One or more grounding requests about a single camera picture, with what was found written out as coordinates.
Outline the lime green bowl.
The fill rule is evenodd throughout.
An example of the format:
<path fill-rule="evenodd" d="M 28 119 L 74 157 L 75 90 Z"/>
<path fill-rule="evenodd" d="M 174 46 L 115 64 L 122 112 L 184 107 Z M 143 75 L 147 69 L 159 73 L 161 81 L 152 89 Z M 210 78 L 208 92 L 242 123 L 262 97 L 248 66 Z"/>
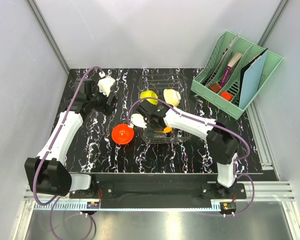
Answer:
<path fill-rule="evenodd" d="M 149 103 L 151 103 L 151 104 L 153 104 L 153 105 L 155 105 L 155 106 L 159 103 L 157 94 L 156 94 L 154 91 L 152 91 L 152 90 L 145 90 L 145 91 L 142 91 L 142 92 L 140 93 L 139 98 L 140 98 L 140 99 L 146 98 L 146 100 L 147 100 Z"/>

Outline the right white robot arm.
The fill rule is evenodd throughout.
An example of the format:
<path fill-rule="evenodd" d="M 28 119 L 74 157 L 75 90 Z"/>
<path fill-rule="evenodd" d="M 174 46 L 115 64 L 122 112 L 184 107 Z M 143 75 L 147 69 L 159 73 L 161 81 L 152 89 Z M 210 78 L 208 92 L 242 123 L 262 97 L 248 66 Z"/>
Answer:
<path fill-rule="evenodd" d="M 156 105 L 148 100 L 136 105 L 137 113 L 130 117 L 131 126 L 152 130 L 170 127 L 202 139 L 209 156 L 217 164 L 218 195 L 226 199 L 234 194 L 234 160 L 238 157 L 239 139 L 224 123 L 184 112 L 162 100 Z"/>

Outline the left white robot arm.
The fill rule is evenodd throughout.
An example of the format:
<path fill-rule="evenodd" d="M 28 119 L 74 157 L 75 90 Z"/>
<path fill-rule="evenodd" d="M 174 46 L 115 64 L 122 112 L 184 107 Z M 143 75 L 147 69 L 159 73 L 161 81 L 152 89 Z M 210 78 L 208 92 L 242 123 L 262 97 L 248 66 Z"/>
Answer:
<path fill-rule="evenodd" d="M 99 81 L 76 80 L 77 89 L 72 100 L 59 114 L 58 122 L 43 149 L 36 157 L 29 157 L 24 164 L 30 189 L 33 193 L 66 196 L 80 191 L 93 198 L 98 186 L 85 173 L 70 173 L 66 167 L 66 156 L 70 145 L 91 111 L 110 116 L 115 110 L 117 98 L 114 93 L 116 80 L 105 76 Z"/>

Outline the orange bowl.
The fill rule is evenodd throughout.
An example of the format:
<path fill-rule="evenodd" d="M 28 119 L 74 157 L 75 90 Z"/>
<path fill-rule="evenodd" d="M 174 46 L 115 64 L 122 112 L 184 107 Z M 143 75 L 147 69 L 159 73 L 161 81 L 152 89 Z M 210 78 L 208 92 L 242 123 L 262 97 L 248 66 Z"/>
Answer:
<path fill-rule="evenodd" d="M 124 123 L 115 126 L 111 132 L 112 140 L 119 145 L 129 144 L 134 138 L 134 135 L 134 129 Z"/>

